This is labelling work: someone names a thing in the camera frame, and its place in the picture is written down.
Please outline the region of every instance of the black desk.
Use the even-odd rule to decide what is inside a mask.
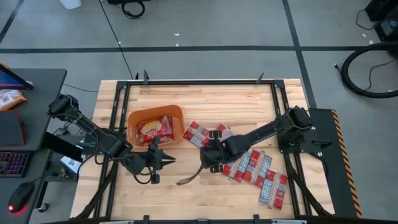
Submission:
[[[18,224],[29,222],[30,215],[39,200],[44,180],[40,179],[34,182],[35,189],[28,204],[19,213],[8,211],[9,197],[21,183],[43,177],[47,170],[52,151],[41,149],[42,140],[50,121],[46,112],[49,104],[60,93],[67,71],[64,69],[12,69],[12,71],[34,84],[32,91],[24,91],[24,96],[28,102],[23,102],[15,107],[19,110],[21,120],[24,122],[22,130],[25,136],[25,146],[12,149],[2,148],[2,150],[10,151],[35,151],[24,178],[0,179],[0,222]]]

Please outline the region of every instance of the striped warning edge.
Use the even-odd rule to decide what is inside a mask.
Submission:
[[[340,149],[341,149],[341,153],[343,155],[343,160],[344,160],[345,168],[346,168],[346,171],[347,171],[349,187],[351,188],[351,194],[353,195],[354,207],[355,207],[355,210],[356,210],[356,216],[358,218],[362,218],[361,207],[359,206],[359,201],[358,201],[358,194],[356,193],[354,180],[353,180],[353,173],[351,172],[351,166],[349,166],[347,150],[346,150],[346,146],[344,144],[343,133],[341,132],[340,123],[338,122],[337,111],[331,110],[331,112],[333,113],[333,118],[335,119],[335,125],[336,125],[338,140],[340,142]]]

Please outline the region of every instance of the computer mouse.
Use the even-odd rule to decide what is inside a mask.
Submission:
[[[29,200],[35,185],[32,182],[22,183],[18,188],[12,193],[10,201],[8,201],[8,210],[11,213],[16,213],[21,211]]]

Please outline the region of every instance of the concrete floor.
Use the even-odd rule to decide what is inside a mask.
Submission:
[[[128,79],[129,73],[119,52],[101,52],[117,43],[97,0],[65,10],[54,0],[7,0],[0,7],[0,30],[7,24],[18,2],[23,2],[4,38],[0,35],[0,61],[13,68],[66,68],[65,83],[97,90],[100,80]],[[104,1],[104,8],[123,47],[184,46],[294,46],[283,3],[290,6],[298,44],[336,46],[333,51],[304,51],[310,85],[308,98],[319,108],[334,108],[340,116],[348,156],[363,216],[398,220],[395,210],[398,194],[398,165],[395,153],[398,139],[398,98],[362,98],[343,87],[333,64],[341,65],[351,53],[339,46],[364,46],[379,42],[373,30],[355,25],[356,13],[370,0],[151,0],[138,20],[123,16],[120,8]],[[371,27],[367,15],[359,22]],[[82,53],[51,53],[62,49]],[[14,54],[18,49],[41,53]],[[146,69],[153,78],[303,78],[302,64],[290,50],[208,50],[126,52],[132,73]],[[351,65],[353,80],[368,86],[369,69],[388,62],[385,52],[370,52]],[[375,91],[398,89],[398,62],[374,71]],[[81,110],[93,114],[96,94],[65,86],[63,93],[84,101]],[[52,121],[49,131],[61,123]],[[76,184],[49,185],[45,213],[34,212],[30,223],[66,220],[73,203]]]

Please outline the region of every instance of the keyboard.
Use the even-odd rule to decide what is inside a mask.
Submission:
[[[0,178],[24,177],[30,158],[30,152],[0,151]]]

